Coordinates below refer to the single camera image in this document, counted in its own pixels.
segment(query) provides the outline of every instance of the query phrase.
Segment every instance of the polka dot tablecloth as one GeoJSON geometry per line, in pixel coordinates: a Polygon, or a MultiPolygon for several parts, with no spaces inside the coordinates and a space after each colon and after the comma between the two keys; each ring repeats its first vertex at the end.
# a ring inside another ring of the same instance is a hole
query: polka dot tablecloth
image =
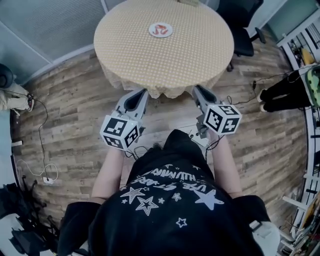
{"type": "Polygon", "coordinates": [[[94,48],[112,86],[175,98],[197,84],[211,88],[232,58],[234,41],[225,21],[203,4],[127,0],[100,21],[94,48]],[[152,36],[155,23],[171,25],[173,33],[152,36]]]}

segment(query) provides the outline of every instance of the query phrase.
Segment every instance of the floor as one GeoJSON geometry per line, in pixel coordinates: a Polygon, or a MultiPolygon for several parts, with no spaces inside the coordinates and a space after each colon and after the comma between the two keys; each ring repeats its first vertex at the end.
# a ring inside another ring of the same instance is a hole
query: floor
{"type": "MultiPolygon", "coordinates": [[[[225,72],[213,88],[222,99],[229,95],[233,103],[246,102],[254,97],[254,80],[290,70],[271,37],[266,35],[266,40],[266,44],[254,42],[254,57],[234,57],[233,72],[225,72]]],[[[281,79],[280,75],[259,81],[256,92],[281,79]]],[[[45,163],[56,164],[59,173],[54,184],[47,185],[20,162],[20,177],[26,175],[28,184],[38,181],[35,196],[47,203],[41,217],[51,215],[58,224],[69,203],[89,199],[108,151],[99,130],[105,115],[126,92],[109,84],[94,52],[65,62],[26,88],[47,108],[48,119],[41,128],[45,163]]],[[[236,134],[228,139],[244,193],[260,196],[271,220],[283,227],[285,220],[290,222],[295,208],[281,198],[301,188],[306,166],[304,114],[298,109],[263,113],[255,99],[237,107],[243,118],[236,134]]],[[[186,92],[175,99],[163,95],[150,99],[143,117],[146,129],[136,146],[149,148],[156,142],[163,144],[173,129],[189,132],[199,115],[186,92]]],[[[37,102],[32,112],[21,115],[20,131],[14,136],[24,143],[20,152],[15,153],[16,159],[26,161],[35,174],[44,168],[38,128],[45,118],[45,109],[37,102]]],[[[143,148],[137,150],[139,155],[144,152],[143,148]]],[[[125,159],[121,184],[126,183],[133,162],[132,158],[125,159]]],[[[211,157],[208,163],[212,167],[211,157]]],[[[55,169],[52,166],[47,169],[49,177],[54,179],[55,169]]]]}

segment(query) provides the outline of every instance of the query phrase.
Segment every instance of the sneaker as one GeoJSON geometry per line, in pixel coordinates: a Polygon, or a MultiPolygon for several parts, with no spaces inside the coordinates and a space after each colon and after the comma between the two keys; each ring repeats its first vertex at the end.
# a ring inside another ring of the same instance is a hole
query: sneaker
{"type": "Polygon", "coordinates": [[[260,105],[260,110],[261,110],[261,112],[268,112],[265,110],[265,104],[260,105]]]}
{"type": "Polygon", "coordinates": [[[262,89],[262,90],[259,92],[258,96],[256,97],[256,100],[257,100],[259,103],[263,102],[263,100],[261,99],[261,94],[262,94],[262,92],[265,91],[265,90],[266,90],[266,89],[262,89]]]}
{"type": "Polygon", "coordinates": [[[34,109],[35,100],[34,99],[28,99],[28,105],[29,105],[28,111],[31,112],[34,109]]]}
{"type": "Polygon", "coordinates": [[[152,146],[153,149],[160,149],[162,150],[162,147],[160,146],[159,143],[154,143],[153,146],[152,146]]]}

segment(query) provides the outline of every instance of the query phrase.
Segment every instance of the black t-shirt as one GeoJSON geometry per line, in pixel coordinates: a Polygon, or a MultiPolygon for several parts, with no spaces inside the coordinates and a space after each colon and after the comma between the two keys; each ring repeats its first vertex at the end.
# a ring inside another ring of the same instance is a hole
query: black t-shirt
{"type": "Polygon", "coordinates": [[[94,256],[263,255],[253,221],[270,221],[259,197],[232,199],[199,167],[175,159],[137,175],[102,205],[70,204],[58,255],[86,239],[94,256]]]}

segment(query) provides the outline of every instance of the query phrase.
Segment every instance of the office chair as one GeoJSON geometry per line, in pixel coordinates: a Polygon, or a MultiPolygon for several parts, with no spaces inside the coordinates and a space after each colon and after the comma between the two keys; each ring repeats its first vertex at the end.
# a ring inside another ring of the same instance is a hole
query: office chair
{"type": "Polygon", "coordinates": [[[40,256],[40,252],[49,249],[45,240],[34,231],[12,230],[11,233],[9,241],[20,254],[40,256]]]}
{"type": "MultiPolygon", "coordinates": [[[[216,12],[225,20],[231,30],[234,40],[234,53],[237,56],[253,56],[255,52],[252,42],[258,38],[263,44],[266,43],[266,39],[259,28],[255,28],[256,35],[251,38],[245,29],[263,3],[264,0],[221,0],[219,3],[216,12]]],[[[230,61],[226,70],[231,72],[233,69],[234,66],[230,61]]]]}
{"type": "Polygon", "coordinates": [[[9,88],[13,81],[14,74],[7,66],[0,63],[0,88],[9,88]]]}

